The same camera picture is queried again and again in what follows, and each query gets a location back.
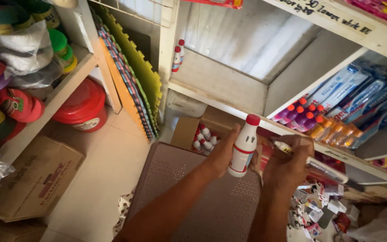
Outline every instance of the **green plastic jar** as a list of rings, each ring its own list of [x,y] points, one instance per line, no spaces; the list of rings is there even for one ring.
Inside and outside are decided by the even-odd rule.
[[[67,37],[58,30],[49,29],[50,41],[52,42],[53,52],[60,58],[67,55],[71,48],[67,45]]]
[[[68,47],[67,54],[62,57],[62,59],[64,60],[64,68],[67,68],[68,66],[72,65],[72,63],[74,62],[73,49],[69,45],[67,45],[67,47]]]

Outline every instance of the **marker pen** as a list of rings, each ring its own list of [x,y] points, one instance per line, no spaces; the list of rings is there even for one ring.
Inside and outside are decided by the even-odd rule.
[[[273,141],[274,145],[281,151],[289,154],[289,155],[293,155],[293,151],[292,151],[292,147],[283,143],[283,142],[280,142],[280,141]],[[337,181],[341,184],[346,184],[360,192],[363,192],[365,191],[365,188],[356,183],[355,181],[353,181],[352,179],[350,179],[346,174],[344,173],[341,173],[339,171],[337,171],[336,169],[316,160],[315,158],[309,156],[307,157],[307,162],[306,162],[308,165],[320,170],[321,172],[325,173],[328,177],[330,177],[331,179],[333,179],[334,181]]]

